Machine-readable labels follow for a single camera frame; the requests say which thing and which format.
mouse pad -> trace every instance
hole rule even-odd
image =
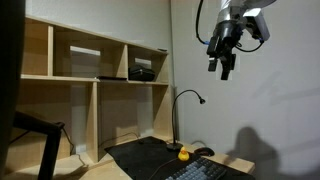
[[[188,161],[180,161],[177,159],[179,152],[168,151],[166,142],[154,137],[146,137],[109,147],[105,151],[134,180],[148,180],[150,177],[152,177],[152,180],[165,179],[199,158],[198,155],[189,153],[190,159]],[[224,167],[227,169],[227,173],[219,180],[255,179],[249,174],[227,166]]]

black keyboard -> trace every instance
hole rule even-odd
[[[166,178],[166,180],[218,180],[223,177],[226,172],[227,169],[225,167],[200,157]]]

desk lamp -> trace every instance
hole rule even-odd
[[[182,91],[180,94],[178,94],[178,96],[174,99],[173,102],[173,106],[172,106],[172,133],[173,133],[173,143],[170,143],[167,145],[167,149],[169,151],[180,151],[180,149],[182,148],[182,144],[177,143],[177,138],[176,138],[176,126],[175,126],[175,121],[174,121],[174,109],[175,109],[175,105],[176,105],[176,101],[178,99],[179,96],[181,96],[182,94],[186,93],[186,92],[194,92],[196,93],[196,95],[198,96],[199,100],[200,100],[200,104],[204,104],[206,101],[195,91],[192,89],[188,89],[185,91]]]

yellow rubber duck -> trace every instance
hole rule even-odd
[[[178,154],[178,158],[181,161],[187,161],[189,159],[189,153],[188,153],[188,151],[186,150],[185,147],[182,147],[180,149],[180,153]]]

